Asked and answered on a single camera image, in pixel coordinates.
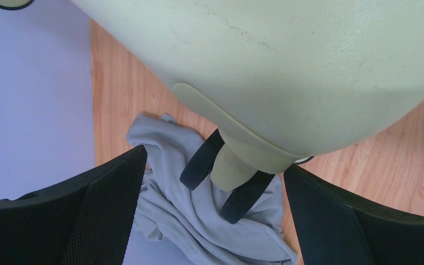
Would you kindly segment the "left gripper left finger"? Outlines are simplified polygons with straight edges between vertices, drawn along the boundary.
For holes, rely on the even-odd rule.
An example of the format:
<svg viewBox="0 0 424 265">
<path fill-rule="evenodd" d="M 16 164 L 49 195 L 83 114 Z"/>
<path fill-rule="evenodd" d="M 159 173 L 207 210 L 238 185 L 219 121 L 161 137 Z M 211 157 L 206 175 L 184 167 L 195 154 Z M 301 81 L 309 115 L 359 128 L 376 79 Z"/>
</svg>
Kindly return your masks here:
<svg viewBox="0 0 424 265">
<path fill-rule="evenodd" d="M 139 145 L 58 184 L 0 200 L 0 264 L 122 264 L 146 168 Z"/>
</svg>

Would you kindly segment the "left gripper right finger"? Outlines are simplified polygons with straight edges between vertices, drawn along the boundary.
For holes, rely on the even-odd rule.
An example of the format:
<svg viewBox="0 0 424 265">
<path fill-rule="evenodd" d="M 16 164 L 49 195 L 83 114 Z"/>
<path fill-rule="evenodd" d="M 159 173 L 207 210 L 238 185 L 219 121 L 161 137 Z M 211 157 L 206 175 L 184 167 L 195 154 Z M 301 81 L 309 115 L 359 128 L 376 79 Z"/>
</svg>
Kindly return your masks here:
<svg viewBox="0 0 424 265">
<path fill-rule="evenodd" d="M 424 264 L 424 216 L 373 202 L 295 165 L 284 182 L 305 264 Z"/>
</svg>

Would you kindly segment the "cream suitcase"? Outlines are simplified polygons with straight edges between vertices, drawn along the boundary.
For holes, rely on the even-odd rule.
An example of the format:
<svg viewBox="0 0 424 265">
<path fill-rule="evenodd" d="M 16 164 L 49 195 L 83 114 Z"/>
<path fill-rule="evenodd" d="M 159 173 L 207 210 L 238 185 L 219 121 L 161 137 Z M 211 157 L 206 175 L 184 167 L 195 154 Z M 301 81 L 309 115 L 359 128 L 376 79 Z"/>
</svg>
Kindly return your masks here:
<svg viewBox="0 0 424 265">
<path fill-rule="evenodd" d="M 75 1 L 218 127 L 206 176 L 238 222 L 271 178 L 397 122 L 424 100 L 424 1 Z"/>
</svg>

